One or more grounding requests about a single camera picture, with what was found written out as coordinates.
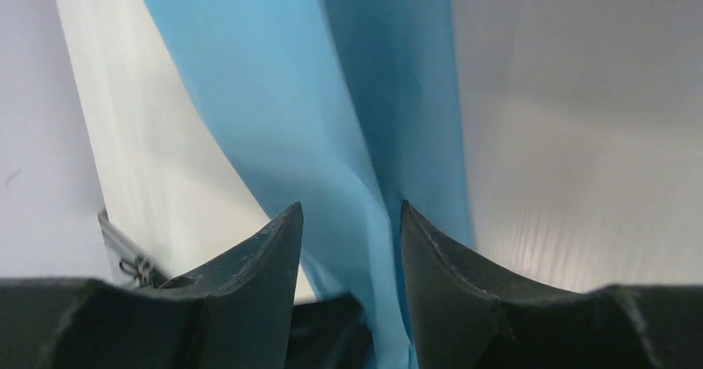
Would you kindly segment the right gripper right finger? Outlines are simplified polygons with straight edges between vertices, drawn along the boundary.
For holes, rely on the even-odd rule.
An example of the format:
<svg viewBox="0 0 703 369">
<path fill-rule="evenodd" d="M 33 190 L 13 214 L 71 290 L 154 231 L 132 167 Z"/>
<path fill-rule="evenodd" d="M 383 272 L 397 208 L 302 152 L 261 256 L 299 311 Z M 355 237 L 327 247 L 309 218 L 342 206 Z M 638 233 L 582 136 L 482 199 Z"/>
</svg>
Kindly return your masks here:
<svg viewBox="0 0 703 369">
<path fill-rule="evenodd" d="M 408 202 L 400 238 L 421 368 L 702 365 L 699 285 L 557 289 L 462 245 Z"/>
</svg>

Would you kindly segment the blue wrapping paper sheet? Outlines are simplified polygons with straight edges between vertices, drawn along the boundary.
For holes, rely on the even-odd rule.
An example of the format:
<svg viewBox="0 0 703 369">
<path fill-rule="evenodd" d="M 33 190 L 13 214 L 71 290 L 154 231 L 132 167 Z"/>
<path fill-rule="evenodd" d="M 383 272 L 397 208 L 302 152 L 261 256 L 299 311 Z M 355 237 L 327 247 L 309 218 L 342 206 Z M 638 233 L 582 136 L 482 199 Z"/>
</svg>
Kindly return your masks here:
<svg viewBox="0 0 703 369">
<path fill-rule="evenodd" d="M 301 203 L 314 293 L 361 303 L 371 367 L 417 367 L 401 206 L 472 235 L 450 0 L 143 1 L 264 212 Z"/>
</svg>

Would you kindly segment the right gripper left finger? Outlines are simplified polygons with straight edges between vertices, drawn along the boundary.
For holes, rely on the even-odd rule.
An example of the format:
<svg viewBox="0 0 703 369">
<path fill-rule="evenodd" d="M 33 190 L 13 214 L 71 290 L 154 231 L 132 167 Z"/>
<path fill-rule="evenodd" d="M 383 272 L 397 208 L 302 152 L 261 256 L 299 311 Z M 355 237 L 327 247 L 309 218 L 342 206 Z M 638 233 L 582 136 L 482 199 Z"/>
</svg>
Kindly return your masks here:
<svg viewBox="0 0 703 369">
<path fill-rule="evenodd" d="M 163 286 L 3 279 L 4 368 L 281 368 L 303 236 L 300 203 Z"/>
</svg>

